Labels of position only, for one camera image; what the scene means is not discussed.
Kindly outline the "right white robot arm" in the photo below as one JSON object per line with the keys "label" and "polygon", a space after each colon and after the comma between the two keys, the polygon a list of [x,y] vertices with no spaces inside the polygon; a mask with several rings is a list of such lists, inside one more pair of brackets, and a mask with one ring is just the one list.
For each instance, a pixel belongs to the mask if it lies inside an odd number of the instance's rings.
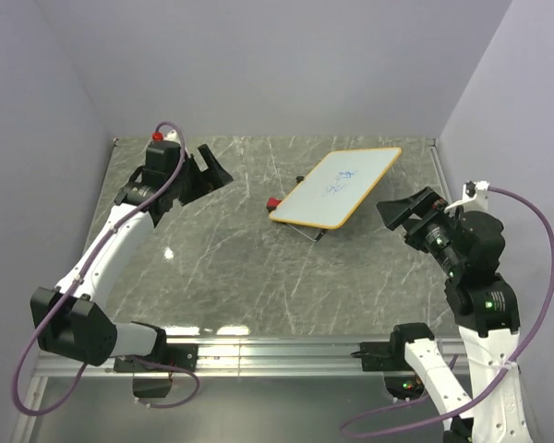
{"label": "right white robot arm", "polygon": [[442,362],[424,324],[394,328],[389,357],[412,368],[444,418],[446,442],[529,442],[520,370],[514,352],[520,342],[516,295],[498,272],[505,247],[503,224],[488,213],[489,184],[468,182],[450,204],[430,187],[408,198],[381,201],[385,227],[402,227],[404,241],[429,253],[444,271],[446,301],[465,355],[471,394],[465,394]]}

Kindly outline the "orange framed whiteboard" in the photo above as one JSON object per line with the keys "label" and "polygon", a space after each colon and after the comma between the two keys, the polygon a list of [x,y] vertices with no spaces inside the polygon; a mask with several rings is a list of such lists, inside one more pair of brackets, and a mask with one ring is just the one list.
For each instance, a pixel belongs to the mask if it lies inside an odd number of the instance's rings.
{"label": "orange framed whiteboard", "polygon": [[399,147],[333,151],[270,212],[269,218],[274,222],[336,230],[401,154]]}

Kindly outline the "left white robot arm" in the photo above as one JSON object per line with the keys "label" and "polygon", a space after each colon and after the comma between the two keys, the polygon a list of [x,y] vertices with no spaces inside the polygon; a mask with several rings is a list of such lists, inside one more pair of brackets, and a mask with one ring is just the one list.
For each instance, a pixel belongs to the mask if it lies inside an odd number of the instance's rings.
{"label": "left white robot arm", "polygon": [[150,142],[145,162],[119,190],[105,225],[80,261],[54,288],[40,288],[32,296],[41,350],[94,366],[133,355],[148,371],[165,366],[169,350],[163,329],[114,323],[102,305],[139,245],[176,202],[186,205],[233,182],[208,145],[198,151],[205,169],[173,139]]}

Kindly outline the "red black eraser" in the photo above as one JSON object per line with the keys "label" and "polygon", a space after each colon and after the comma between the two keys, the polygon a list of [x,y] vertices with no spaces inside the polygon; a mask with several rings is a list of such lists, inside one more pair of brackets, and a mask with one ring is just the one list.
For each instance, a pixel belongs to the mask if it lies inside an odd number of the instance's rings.
{"label": "red black eraser", "polygon": [[269,198],[266,204],[266,209],[268,212],[272,212],[278,208],[282,200],[278,198]]}

